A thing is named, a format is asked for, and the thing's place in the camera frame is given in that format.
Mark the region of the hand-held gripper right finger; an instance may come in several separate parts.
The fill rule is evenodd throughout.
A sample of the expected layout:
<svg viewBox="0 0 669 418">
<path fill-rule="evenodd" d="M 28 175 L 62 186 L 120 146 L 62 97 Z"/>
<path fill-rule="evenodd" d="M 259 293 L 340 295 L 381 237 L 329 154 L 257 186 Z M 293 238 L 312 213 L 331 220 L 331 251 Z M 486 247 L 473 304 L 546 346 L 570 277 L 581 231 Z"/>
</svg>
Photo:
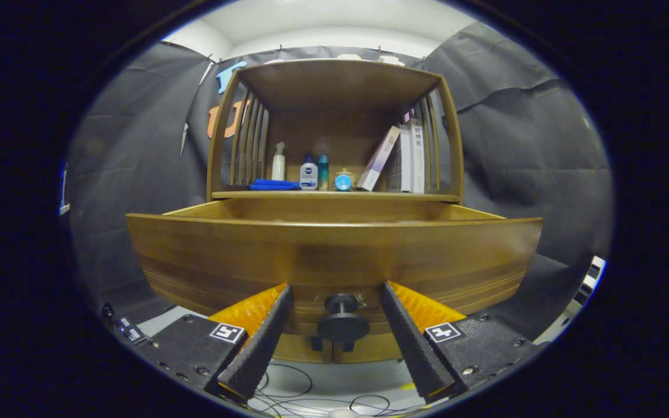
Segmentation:
<svg viewBox="0 0 669 418">
<path fill-rule="evenodd" d="M 488 312 L 462 315 L 394 282 L 384 283 L 380 293 L 401 357 L 427 403 L 475 391 L 532 362 L 546 347 Z"/>
</svg>

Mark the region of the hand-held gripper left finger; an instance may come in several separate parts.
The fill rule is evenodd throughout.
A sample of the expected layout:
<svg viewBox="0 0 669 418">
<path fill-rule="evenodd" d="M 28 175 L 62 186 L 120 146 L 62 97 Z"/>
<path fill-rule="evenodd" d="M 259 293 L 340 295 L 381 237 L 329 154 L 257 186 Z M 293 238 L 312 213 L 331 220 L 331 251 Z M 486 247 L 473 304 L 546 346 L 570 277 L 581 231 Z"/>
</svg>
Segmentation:
<svg viewBox="0 0 669 418">
<path fill-rule="evenodd" d="M 228 401 L 253 397 L 294 309 L 280 284 L 210 317 L 188 314 L 132 343 L 140 357 L 188 387 Z"/>
</svg>

